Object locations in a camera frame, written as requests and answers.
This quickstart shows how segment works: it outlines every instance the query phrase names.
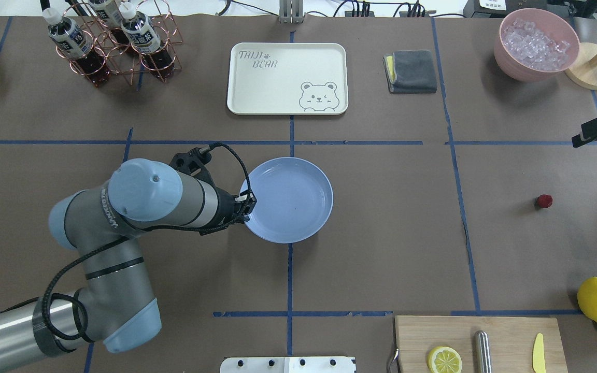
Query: brown table surface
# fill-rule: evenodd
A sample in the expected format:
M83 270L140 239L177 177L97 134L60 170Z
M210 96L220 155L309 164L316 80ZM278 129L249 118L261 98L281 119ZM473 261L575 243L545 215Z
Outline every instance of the brown table surface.
M597 371L597 327L577 311L597 276L597 144L570 138L597 92L564 74L516 82L492 54L500 21L178 17L183 71L139 92L95 89L54 53L40 18L0 18L0 310L40 295L75 259L47 229L50 208L109 178L125 158L168 162L230 142L249 169L278 156L317 164L334 189L329 221L293 245L244 226L141 239L163 330L138 349L98 342L18 372L218 371L226 356L355 356L382 371L397 314L557 317L568 369ZM597 21L576 20L597 42ZM238 42L337 42L350 105L341 116L236 116L226 107ZM391 95L382 56L433 53L436 94ZM209 169L237 191L222 151ZM552 194L541 211L533 199ZM84 286L69 272L57 291Z

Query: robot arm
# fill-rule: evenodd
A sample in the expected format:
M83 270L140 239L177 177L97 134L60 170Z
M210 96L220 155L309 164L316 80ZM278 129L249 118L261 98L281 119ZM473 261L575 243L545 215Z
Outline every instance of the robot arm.
M73 194L52 208L52 236L83 258L92 255L82 262L88 286L68 294L83 304L88 317L69 297L53 297L50 321L59 333L73 337L69 339L48 329L41 300L0 313L0 371L97 340L103 340L109 352L123 352L160 331L157 300L137 238L161 227L217 232L244 221L255 205L251 192L234 196L213 185L204 167L211 149L178 154L172 166L131 159L102 186ZM108 245L112 247L93 255Z

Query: metal bracket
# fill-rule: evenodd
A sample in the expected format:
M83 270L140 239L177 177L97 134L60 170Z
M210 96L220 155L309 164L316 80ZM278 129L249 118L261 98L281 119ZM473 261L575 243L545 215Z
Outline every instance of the metal bracket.
M280 23L303 23L303 0L280 0Z
M356 373L356 359L348 356L286 356L226 358L220 373Z
M211 173L205 166L206 163L211 161L211 153L203 151L202 149L208 150L208 147L196 147L187 153L177 153L174 158L172 158L169 165L180 173L190 175L197 180L204 181L210 186L215 187L216 184L211 178Z

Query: plastic bottle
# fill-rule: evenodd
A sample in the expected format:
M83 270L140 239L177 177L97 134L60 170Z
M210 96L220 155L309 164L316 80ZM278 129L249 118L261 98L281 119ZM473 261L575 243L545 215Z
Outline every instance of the plastic bottle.
M68 59L74 61L96 87L109 79L109 67L104 57L92 48L93 41L85 38L83 31L73 19L64 17L54 9L43 10L43 18L49 24L48 35Z
M126 33L121 30L123 17L119 12L119 2L119 0L89 0L89 5L98 15L98 18L107 26L114 40L121 45L129 46L131 42L128 40ZM132 48L126 48L125 51L136 54Z
M135 10L135 5L131 3L121 3L119 11L123 16L121 29L128 35L128 39L135 48L142 53L149 71L163 81L172 76L174 61L167 48L163 48L163 41L153 29L149 16Z

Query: yellow knife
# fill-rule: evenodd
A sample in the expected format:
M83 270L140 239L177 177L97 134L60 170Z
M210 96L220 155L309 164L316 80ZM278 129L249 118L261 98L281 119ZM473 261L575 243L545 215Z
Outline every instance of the yellow knife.
M543 333L536 335L536 342L533 342L533 370L536 373L545 373L545 348L543 345Z

